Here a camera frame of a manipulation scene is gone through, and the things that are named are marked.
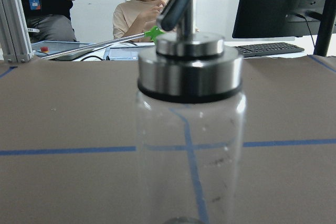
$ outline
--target black pole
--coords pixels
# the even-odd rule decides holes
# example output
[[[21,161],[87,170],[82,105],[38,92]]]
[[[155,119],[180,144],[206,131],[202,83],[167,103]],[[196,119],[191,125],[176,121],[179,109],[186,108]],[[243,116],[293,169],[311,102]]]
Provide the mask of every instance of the black pole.
[[[325,0],[314,55],[326,56],[336,18],[336,0]]]

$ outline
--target transparent glass jar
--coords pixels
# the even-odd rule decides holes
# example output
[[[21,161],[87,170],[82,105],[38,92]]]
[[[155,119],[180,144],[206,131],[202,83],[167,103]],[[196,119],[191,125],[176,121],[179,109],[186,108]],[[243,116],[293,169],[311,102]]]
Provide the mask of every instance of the transparent glass jar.
[[[139,91],[136,107],[142,223],[162,224],[177,217],[230,223],[244,93],[216,102],[180,104]]]

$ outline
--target black keyboard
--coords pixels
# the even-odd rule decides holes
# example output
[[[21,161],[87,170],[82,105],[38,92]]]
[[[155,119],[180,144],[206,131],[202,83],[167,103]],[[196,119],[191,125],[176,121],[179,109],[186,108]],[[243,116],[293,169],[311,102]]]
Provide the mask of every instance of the black keyboard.
[[[292,52],[304,51],[301,47],[285,42],[245,45],[237,46],[235,48],[240,51],[244,58],[263,55],[289,54]]]

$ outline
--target computer monitor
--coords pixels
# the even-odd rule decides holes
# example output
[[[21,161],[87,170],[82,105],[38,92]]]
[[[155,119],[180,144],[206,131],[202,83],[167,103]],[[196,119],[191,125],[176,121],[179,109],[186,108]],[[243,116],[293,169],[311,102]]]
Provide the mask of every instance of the computer monitor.
[[[325,56],[336,32],[336,0],[239,0],[233,38],[318,34],[314,54]]]

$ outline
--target id badge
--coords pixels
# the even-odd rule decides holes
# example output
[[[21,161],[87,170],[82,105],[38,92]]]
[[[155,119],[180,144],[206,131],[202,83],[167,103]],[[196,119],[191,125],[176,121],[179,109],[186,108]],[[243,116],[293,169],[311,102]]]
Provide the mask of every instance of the id badge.
[[[41,10],[40,0],[29,0],[31,10]]]

